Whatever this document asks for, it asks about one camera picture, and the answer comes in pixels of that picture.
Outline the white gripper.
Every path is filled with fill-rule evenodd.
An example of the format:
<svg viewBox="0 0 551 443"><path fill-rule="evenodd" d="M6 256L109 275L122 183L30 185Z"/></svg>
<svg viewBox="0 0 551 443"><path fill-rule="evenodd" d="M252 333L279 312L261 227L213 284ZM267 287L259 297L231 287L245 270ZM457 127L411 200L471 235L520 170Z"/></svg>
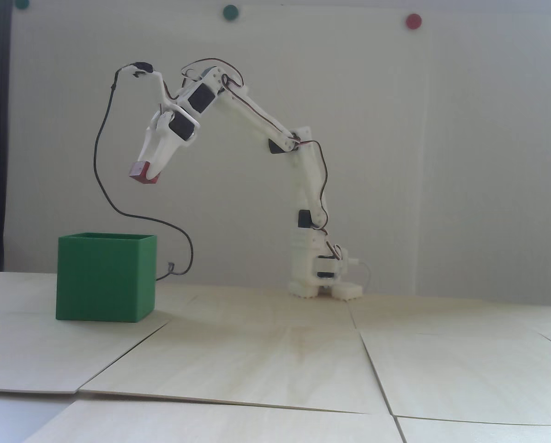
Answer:
<svg viewBox="0 0 551 443"><path fill-rule="evenodd" d="M186 110L160 104L157 116L145 130L138 162L148 162L147 179L151 182L166 167L176 150L193 142L199 123Z"/></svg>

